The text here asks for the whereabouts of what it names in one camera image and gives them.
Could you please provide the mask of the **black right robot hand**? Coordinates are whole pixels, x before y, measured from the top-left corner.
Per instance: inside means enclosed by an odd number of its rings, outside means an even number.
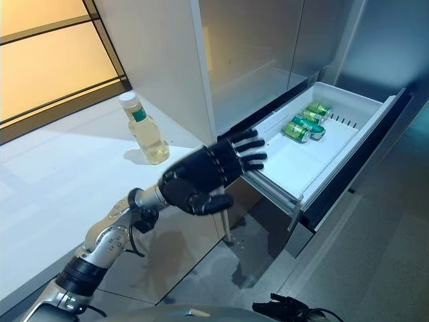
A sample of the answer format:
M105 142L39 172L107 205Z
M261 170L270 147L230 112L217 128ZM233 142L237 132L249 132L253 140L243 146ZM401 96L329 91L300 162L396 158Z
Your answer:
M253 303L252 309L278 321L306 321L305 314L310 310L308 305L292 297L283 297L271 293L270 302Z

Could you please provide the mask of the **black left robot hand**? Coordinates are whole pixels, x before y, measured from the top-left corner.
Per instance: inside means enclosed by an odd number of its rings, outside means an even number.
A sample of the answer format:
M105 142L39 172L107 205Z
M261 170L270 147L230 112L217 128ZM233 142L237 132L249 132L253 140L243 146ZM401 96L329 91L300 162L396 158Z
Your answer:
M158 188L171 206L191 215L210 215L229 209L234 198L227 193L214 195L220 187L227 187L242 174L264 167L265 140L255 129L227 136L203 146L169 167L158 181Z

